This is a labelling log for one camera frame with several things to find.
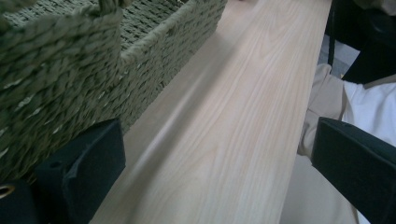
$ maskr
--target rope weave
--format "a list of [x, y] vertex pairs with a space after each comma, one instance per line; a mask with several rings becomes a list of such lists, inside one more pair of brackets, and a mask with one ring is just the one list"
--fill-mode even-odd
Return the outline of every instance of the rope weave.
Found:
[[17, 12], [24, 7], [32, 6], [37, 0], [0, 0], [0, 13]]
[[30, 176], [96, 122], [120, 118], [126, 132], [215, 31], [226, 0], [114, 4], [39, 0], [4, 14], [0, 181]]

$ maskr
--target wooden plank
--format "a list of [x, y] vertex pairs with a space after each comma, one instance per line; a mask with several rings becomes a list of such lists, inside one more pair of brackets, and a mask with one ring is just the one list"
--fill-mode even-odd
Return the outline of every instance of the wooden plank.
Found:
[[124, 136], [92, 223], [277, 223], [330, 0], [230, 0]]

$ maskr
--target woven basket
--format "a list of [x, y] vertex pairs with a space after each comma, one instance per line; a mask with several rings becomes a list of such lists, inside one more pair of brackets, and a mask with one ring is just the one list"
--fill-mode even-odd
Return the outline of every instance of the woven basket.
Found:
[[0, 181], [30, 176], [95, 122], [120, 118], [126, 132], [226, 4], [52, 0], [20, 10], [34, 1], [0, 1]]

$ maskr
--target white cloth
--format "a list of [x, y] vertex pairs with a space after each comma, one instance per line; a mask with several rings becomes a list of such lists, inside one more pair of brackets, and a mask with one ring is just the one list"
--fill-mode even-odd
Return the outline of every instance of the white cloth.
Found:
[[309, 160], [318, 118], [342, 117], [344, 82], [331, 70], [328, 64], [317, 67], [298, 146], [307, 158], [296, 157], [280, 224], [358, 224], [356, 209]]
[[[344, 82], [346, 109], [343, 122], [355, 125], [373, 136], [396, 146], [396, 83], [374, 86]], [[358, 213], [360, 224], [370, 223]]]

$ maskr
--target wooden shelf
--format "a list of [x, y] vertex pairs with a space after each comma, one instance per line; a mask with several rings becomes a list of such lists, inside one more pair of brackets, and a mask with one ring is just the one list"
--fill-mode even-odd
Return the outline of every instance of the wooden shelf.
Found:
[[125, 134], [92, 223], [277, 223], [330, 0], [229, 0], [219, 28]]

